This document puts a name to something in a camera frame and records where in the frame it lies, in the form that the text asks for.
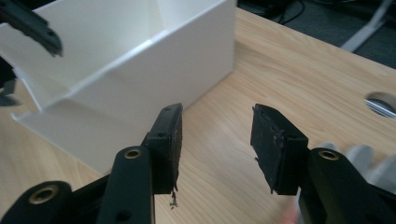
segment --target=black plastic part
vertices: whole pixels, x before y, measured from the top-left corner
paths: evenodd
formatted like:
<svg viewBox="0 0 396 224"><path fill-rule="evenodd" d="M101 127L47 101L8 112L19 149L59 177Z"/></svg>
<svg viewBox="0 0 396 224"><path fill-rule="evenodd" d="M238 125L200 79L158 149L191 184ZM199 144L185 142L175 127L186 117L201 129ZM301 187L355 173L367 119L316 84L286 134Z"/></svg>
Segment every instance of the black plastic part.
<svg viewBox="0 0 396 224"><path fill-rule="evenodd" d="M396 223L393 211L341 153L312 149L307 168L326 210L324 223Z"/></svg>
<svg viewBox="0 0 396 224"><path fill-rule="evenodd" d="M308 138L279 111L265 105L253 108L250 144L271 188L279 195L295 195L309 153Z"/></svg>
<svg viewBox="0 0 396 224"><path fill-rule="evenodd" d="M17 78L12 71L12 66L3 58L0 58L0 71L0 89L4 87L6 82Z"/></svg>
<svg viewBox="0 0 396 224"><path fill-rule="evenodd" d="M326 221L326 210L320 201L320 198L305 194L302 190L298 201L304 224L323 224Z"/></svg>
<svg viewBox="0 0 396 224"><path fill-rule="evenodd" d="M73 192L73 210L68 223L96 223L109 177L106 175Z"/></svg>
<svg viewBox="0 0 396 224"><path fill-rule="evenodd" d="M43 203L36 201L49 197ZM62 181L49 181L26 190L11 206L1 220L1 224L52 224L65 223L68 219L72 200L70 186Z"/></svg>
<svg viewBox="0 0 396 224"><path fill-rule="evenodd" d="M15 90L16 81L16 79L12 79L4 84L3 90L0 91L0 106L13 106L20 104L18 100L12 96Z"/></svg>
<svg viewBox="0 0 396 224"><path fill-rule="evenodd" d="M396 195L374 185L371 185L371 187L396 216Z"/></svg>
<svg viewBox="0 0 396 224"><path fill-rule="evenodd" d="M142 143L151 153L154 194L169 194L172 190L177 190L182 111L181 104L162 109Z"/></svg>
<svg viewBox="0 0 396 224"><path fill-rule="evenodd" d="M49 23L28 7L15 0L0 1L0 17L12 27L22 31L41 44L52 56L62 56L62 42L51 30Z"/></svg>
<svg viewBox="0 0 396 224"><path fill-rule="evenodd" d="M155 223L147 148L127 147L117 154L96 223Z"/></svg>

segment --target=open box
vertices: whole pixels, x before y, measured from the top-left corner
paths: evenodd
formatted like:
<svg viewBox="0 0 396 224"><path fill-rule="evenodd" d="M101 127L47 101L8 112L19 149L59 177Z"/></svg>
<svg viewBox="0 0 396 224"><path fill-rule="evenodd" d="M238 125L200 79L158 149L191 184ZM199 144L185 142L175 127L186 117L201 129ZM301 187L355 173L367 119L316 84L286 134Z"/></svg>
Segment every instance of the open box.
<svg viewBox="0 0 396 224"><path fill-rule="evenodd" d="M38 112L14 118L103 173L161 108L193 103L233 69L234 0L61 0L36 12L63 57L7 24L0 55Z"/></svg>

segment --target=wooden tabletop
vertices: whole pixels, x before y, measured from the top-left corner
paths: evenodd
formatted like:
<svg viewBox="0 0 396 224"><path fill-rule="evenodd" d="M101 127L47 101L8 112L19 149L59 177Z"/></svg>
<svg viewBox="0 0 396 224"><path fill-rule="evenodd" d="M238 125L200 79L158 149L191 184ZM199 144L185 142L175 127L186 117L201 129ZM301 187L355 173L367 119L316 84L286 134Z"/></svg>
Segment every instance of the wooden tabletop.
<svg viewBox="0 0 396 224"><path fill-rule="evenodd" d="M183 113L179 207L156 197L157 223L280 223L290 198L271 195L249 145L256 103L281 111L310 147L367 144L375 162L396 153L396 120L364 103L373 91L396 95L396 70L240 9L234 66ZM100 177L14 121L25 107L0 108L0 216L43 181L78 189Z"/></svg>

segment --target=wooden table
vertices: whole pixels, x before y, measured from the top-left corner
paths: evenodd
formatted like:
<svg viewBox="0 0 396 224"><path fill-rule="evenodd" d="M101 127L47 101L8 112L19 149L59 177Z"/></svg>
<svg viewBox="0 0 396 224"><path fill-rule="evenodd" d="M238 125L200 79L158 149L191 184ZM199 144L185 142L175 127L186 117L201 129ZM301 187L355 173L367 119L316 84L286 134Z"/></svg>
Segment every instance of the wooden table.
<svg viewBox="0 0 396 224"><path fill-rule="evenodd" d="M396 70L284 26L236 11L235 69L183 114L179 207L156 197L157 223L279 223L290 198L271 195L249 145L252 109L272 106L309 139L341 149L368 144L375 161L396 152L396 121L364 103L396 95ZM12 120L0 108L0 215L46 180L78 189L100 177Z"/></svg>

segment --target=screw hole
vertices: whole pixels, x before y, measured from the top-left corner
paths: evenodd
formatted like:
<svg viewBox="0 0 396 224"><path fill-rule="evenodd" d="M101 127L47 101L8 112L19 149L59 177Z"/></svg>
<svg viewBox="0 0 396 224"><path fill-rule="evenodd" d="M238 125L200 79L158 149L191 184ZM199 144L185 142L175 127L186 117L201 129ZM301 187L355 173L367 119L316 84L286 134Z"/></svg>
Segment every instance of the screw hole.
<svg viewBox="0 0 396 224"><path fill-rule="evenodd" d="M117 213L117 221L128 221L131 218L131 212L129 210L123 210Z"/></svg>
<svg viewBox="0 0 396 224"><path fill-rule="evenodd" d="M32 204L41 204L46 203L51 200L58 194L59 188L56 185L46 186L42 189L39 189L35 193L32 194L29 198L29 203Z"/></svg>
<svg viewBox="0 0 396 224"><path fill-rule="evenodd" d="M126 159L136 159L138 158L142 152L139 149L130 149L125 152L124 157Z"/></svg>
<svg viewBox="0 0 396 224"><path fill-rule="evenodd" d="M338 161L340 158L337 154L332 151L323 150L319 152L319 155L329 161Z"/></svg>

